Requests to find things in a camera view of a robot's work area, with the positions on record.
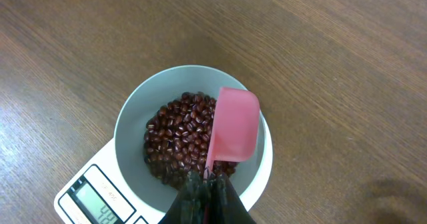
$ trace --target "wooden table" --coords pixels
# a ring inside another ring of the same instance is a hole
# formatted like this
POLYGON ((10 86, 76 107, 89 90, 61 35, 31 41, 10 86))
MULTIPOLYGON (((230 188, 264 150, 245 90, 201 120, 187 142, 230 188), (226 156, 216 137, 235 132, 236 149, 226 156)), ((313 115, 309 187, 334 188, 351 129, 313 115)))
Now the wooden table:
POLYGON ((427 0, 0 2, 0 223, 60 223, 128 95, 190 63, 260 99, 258 223, 427 223, 427 0))

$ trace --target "pink plastic utensil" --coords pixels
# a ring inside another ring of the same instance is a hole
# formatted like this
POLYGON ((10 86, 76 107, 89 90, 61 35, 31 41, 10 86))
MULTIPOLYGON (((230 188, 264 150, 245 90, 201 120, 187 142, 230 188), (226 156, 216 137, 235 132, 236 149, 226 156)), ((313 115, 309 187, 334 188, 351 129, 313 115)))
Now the pink plastic utensil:
POLYGON ((218 97, 204 177, 214 161, 242 162, 255 151, 260 102, 250 91, 222 87, 218 97))

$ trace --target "white scale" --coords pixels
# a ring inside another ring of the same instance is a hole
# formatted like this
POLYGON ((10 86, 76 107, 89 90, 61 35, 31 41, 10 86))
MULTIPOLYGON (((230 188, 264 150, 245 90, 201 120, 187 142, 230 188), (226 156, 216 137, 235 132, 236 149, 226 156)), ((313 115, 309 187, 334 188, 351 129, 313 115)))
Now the white scale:
POLYGON ((146 224, 163 218, 164 213, 145 204, 127 186, 114 144, 114 139, 109 141, 55 197, 55 210, 65 223, 146 224))

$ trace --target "bowl rim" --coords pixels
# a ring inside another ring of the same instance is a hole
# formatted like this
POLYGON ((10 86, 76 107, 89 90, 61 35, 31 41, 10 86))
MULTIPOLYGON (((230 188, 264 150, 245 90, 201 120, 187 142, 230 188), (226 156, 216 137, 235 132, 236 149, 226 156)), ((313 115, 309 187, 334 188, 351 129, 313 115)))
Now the bowl rim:
MULTIPOLYGON (((213 68, 213 67, 207 67, 203 65, 180 65, 177 67, 172 67, 165 69, 163 71, 160 71, 151 77, 147 78, 143 83, 139 84, 137 88, 135 88, 132 92, 132 94, 126 99, 126 102, 123 104, 119 116, 117 117, 117 121, 115 123, 114 128, 114 141, 116 140, 117 135, 117 126, 119 125, 121 114, 123 113, 123 110, 125 106, 127 105, 127 102, 132 98, 132 96, 136 93, 136 91, 142 87, 145 83, 147 83, 150 79, 153 79, 155 76, 160 75, 166 71, 172 71, 174 69, 181 69, 181 68, 188 68, 188 67, 197 67, 197 68, 204 68, 209 69, 211 71, 217 71, 221 73, 222 75, 225 75, 237 83, 239 83, 245 90, 248 90, 239 80, 237 80, 235 77, 231 76, 230 74, 221 71, 219 69, 213 68)), ((272 137, 270 133, 270 129, 268 128, 268 124, 264 116, 262 115, 262 112, 260 111, 260 117, 262 120, 262 125, 264 128, 264 151, 261 158, 260 167, 258 168, 254 179, 249 184, 249 186, 246 188, 246 190, 240 195, 240 200, 242 201, 244 207, 247 211, 251 209, 251 207, 255 204, 255 202, 260 198, 262 192, 266 188, 268 179, 270 177, 270 173, 272 171, 272 165, 273 165, 273 143, 272 143, 272 137)))

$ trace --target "scoop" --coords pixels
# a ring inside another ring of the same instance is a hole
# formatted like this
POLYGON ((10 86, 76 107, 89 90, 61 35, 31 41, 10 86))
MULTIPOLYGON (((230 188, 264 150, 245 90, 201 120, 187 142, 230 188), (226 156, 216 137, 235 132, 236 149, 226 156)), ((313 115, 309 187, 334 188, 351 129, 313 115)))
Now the scoop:
POLYGON ((260 102, 250 91, 221 87, 218 97, 204 177, 214 161, 242 162, 255 151, 260 102))

